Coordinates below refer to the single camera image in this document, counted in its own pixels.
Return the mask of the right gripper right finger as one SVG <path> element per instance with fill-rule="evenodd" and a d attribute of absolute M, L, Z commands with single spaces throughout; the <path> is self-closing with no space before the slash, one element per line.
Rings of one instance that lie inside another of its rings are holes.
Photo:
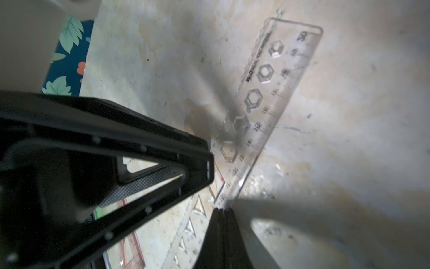
<path fill-rule="evenodd" d="M 239 225 L 230 208 L 216 208 L 194 264 L 195 269 L 252 269 Z"/>

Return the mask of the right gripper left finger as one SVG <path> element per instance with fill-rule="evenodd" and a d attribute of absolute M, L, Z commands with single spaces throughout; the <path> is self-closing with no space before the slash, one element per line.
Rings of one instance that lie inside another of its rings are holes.
<path fill-rule="evenodd" d="M 214 180 L 205 140 L 105 99 L 1 92 L 1 267 L 73 269 Z"/>

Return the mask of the clear long stencil ruler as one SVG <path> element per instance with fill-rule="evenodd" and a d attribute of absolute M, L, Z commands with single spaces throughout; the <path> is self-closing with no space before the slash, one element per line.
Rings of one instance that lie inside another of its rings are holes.
<path fill-rule="evenodd" d="M 163 262 L 190 269 L 216 208 L 232 205 L 305 73 L 324 31 L 276 18 L 265 21 L 234 99 L 211 144 L 213 183 L 193 195 Z"/>

